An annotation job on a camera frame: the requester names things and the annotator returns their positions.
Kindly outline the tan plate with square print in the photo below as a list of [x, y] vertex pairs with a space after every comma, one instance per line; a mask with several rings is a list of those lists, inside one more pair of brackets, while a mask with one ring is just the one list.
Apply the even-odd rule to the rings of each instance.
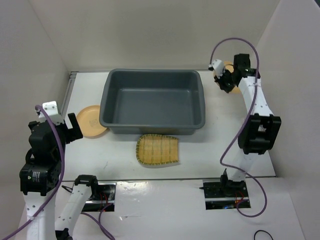
[[[233, 64], [230, 62], [230, 61], [223, 61], [224, 62], [224, 65], [225, 65], [225, 70], [229, 70], [231, 73], [233, 73], [234, 72], [234, 66], [233, 66]], [[217, 79], [217, 77], [216, 77], [216, 74], [215, 74], [215, 72], [213, 71], [213, 80], [214, 80], [214, 82], [215, 82], [215, 80]], [[239, 88], [238, 87], [234, 87], [234, 89], [231, 91], [231, 92], [229, 92], [229, 93], [231, 93], [231, 94], [236, 94], [236, 93], [239, 93], [240, 92], [240, 90], [239, 90]]]

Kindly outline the tan plate with bear print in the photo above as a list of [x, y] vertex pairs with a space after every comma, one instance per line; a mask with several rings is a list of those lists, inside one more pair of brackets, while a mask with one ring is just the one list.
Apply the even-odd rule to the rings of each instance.
[[76, 115], [77, 122], [84, 137], [95, 138], [109, 129], [100, 124], [100, 106], [90, 105]]

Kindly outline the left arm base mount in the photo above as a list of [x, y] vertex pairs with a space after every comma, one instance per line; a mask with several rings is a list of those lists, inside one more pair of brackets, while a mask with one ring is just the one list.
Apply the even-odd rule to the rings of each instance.
[[114, 182], [100, 182], [92, 175], [80, 175], [72, 187], [62, 186], [70, 192], [64, 211], [73, 215], [81, 212], [113, 212], [116, 186]]

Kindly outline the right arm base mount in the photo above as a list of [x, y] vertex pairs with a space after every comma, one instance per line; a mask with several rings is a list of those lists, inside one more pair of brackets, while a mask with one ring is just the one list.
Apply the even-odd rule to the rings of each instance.
[[206, 210], [227, 210], [236, 209], [239, 204], [240, 209], [251, 208], [247, 185], [242, 182], [237, 187], [226, 187], [218, 179], [206, 179], [202, 181], [204, 203]]

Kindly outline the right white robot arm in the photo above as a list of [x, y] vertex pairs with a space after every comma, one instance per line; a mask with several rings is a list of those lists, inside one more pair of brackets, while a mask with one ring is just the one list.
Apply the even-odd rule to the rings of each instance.
[[246, 123], [235, 138], [240, 149], [235, 159], [236, 166], [227, 167], [220, 177], [220, 194], [231, 197], [243, 190], [246, 173], [259, 156], [273, 148], [282, 120], [270, 110], [262, 90], [261, 75], [251, 67], [248, 54], [234, 56], [233, 71], [229, 71], [219, 59], [213, 60], [211, 64], [214, 81], [220, 89], [230, 93], [238, 88], [248, 113]]

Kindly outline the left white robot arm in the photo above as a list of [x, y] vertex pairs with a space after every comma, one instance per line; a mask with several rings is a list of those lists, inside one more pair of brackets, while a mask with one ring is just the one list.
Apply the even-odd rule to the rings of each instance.
[[52, 129], [47, 121], [28, 124], [31, 148], [19, 173], [20, 190], [27, 208], [27, 239], [71, 240], [76, 222], [87, 200], [100, 193], [97, 177], [79, 175], [63, 211], [55, 217], [56, 193], [60, 186], [66, 145], [83, 138], [74, 113], [68, 114], [72, 127], [64, 121]]

